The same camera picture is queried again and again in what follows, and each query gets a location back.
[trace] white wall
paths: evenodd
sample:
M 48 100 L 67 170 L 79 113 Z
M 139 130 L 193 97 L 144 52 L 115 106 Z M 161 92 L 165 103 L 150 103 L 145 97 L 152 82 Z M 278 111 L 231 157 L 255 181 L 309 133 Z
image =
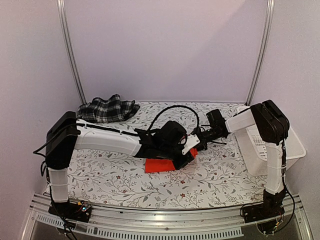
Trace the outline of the white wall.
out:
M 87 101 L 245 102 L 266 0 L 68 0 Z
M 288 172 L 314 239 L 320 239 L 320 2 L 275 1 L 271 35 L 254 103 L 272 99 L 286 114 L 307 156 Z
M 45 179 L 32 155 L 80 104 L 55 0 L 0 1 L 0 239 L 16 240 Z

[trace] vertical metal post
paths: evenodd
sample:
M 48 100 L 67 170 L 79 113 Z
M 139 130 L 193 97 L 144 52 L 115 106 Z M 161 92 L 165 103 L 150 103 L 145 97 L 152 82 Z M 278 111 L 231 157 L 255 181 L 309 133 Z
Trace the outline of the vertical metal post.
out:
M 80 101 L 82 104 L 85 104 L 87 103 L 87 101 L 86 101 L 85 93 L 80 81 L 80 76 L 79 76 L 79 72 L 76 65 L 74 51 L 71 44 L 71 39 L 70 39 L 70 34 L 68 29 L 67 13 L 65 8 L 65 1 L 57 0 L 57 6 L 58 6 L 59 17 L 60 17 L 63 39 L 65 43 L 66 52 L 69 58 L 73 79 L 75 82 L 77 92 L 79 94 Z
M 248 93 L 248 96 L 247 96 L 246 102 L 245 102 L 245 104 L 248 106 L 251 105 L 252 100 L 254 98 L 255 91 L 257 88 L 257 84 L 258 84 L 258 80 L 259 80 L 259 76 L 260 76 L 260 72 L 261 72 L 261 68 L 263 65 L 263 61 L 264 61 L 264 57 L 265 57 L 265 53 L 266 53 L 266 49 L 267 49 L 267 44 L 268 44 L 268 39 L 269 39 L 269 35 L 270 35 L 270 30 L 271 30 L 272 18 L 274 15 L 274 5 L 275 5 L 274 0 L 268 0 L 260 52 L 259 52 L 258 59 L 257 59 L 256 65 L 255 65 L 250 90 L 249 90 L 249 93 Z

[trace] red fabric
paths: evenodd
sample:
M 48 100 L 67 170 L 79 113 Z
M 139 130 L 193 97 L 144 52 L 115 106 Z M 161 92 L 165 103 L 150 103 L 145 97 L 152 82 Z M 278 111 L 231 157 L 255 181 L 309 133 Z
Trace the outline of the red fabric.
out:
M 194 158 L 196 158 L 198 151 L 196 148 L 192 148 L 190 153 Z M 168 172 L 174 171 L 175 166 L 170 159 L 151 159 L 147 158 L 145 161 L 145 172 L 150 173 L 159 173 L 159 172 Z

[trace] crumpled cloth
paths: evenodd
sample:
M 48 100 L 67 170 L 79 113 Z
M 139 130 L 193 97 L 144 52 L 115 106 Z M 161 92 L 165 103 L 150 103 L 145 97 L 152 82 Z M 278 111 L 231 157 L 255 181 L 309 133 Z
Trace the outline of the crumpled cloth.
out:
M 121 101 L 118 94 L 108 100 L 95 97 L 92 102 L 81 105 L 77 118 L 89 123 L 114 123 L 132 118 L 140 106 L 133 101 Z

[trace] ventilation grille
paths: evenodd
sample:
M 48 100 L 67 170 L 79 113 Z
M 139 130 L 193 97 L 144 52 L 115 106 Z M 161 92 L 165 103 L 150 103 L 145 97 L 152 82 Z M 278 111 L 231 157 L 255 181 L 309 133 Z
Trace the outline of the ventilation grille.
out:
M 45 214 L 38 213 L 36 220 L 41 223 L 54 226 L 56 228 L 61 228 L 61 229 L 64 228 L 64 222 L 58 217 L 48 216 Z
M 241 227 L 205 233 L 128 233 L 88 226 L 87 234 L 112 240 L 223 240 L 242 237 Z

